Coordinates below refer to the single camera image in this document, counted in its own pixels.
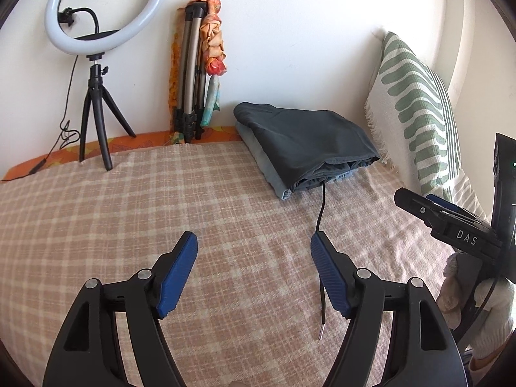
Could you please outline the right gloved hand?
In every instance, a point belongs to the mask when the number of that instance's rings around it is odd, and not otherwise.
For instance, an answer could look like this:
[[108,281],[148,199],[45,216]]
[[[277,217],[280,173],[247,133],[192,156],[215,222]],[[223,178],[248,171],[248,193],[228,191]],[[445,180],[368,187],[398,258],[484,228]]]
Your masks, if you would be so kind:
[[[436,304],[450,329],[457,329],[465,319],[467,296],[459,274],[465,271],[464,253],[448,257],[442,271],[444,281]],[[479,282],[473,293],[474,313],[482,325],[472,336],[470,346],[483,357],[500,351],[515,330],[515,284],[505,277]]]

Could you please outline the right forearm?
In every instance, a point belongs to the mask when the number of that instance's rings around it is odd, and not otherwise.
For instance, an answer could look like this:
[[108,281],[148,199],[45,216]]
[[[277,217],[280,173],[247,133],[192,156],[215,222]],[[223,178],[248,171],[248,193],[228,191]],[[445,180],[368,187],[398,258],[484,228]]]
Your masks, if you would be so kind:
[[476,350],[472,350],[471,352],[471,359],[466,369],[471,380],[471,386],[477,386],[498,359],[500,351],[495,350],[483,357],[481,357]]

